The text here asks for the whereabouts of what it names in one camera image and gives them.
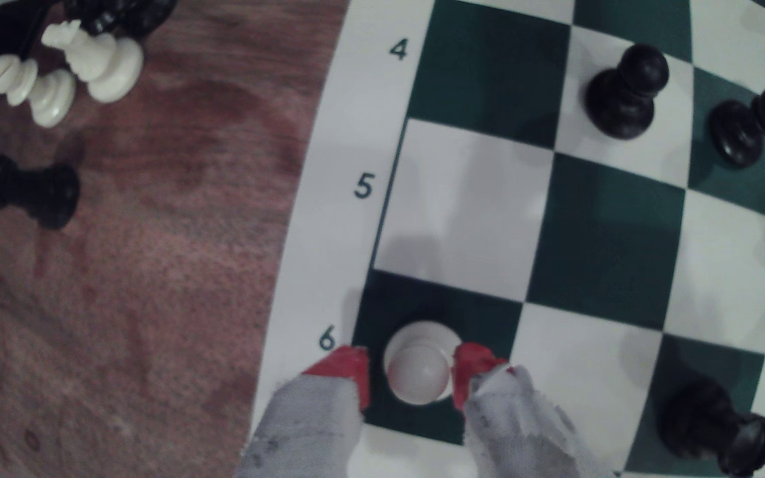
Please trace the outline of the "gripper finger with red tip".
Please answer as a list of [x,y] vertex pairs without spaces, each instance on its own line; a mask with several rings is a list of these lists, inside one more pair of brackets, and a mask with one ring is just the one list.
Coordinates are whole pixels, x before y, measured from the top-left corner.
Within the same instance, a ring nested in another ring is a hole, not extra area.
[[461,343],[453,360],[453,402],[478,477],[615,477],[524,366],[479,343]]
[[347,477],[370,401],[367,349],[335,349],[272,395],[236,477]]

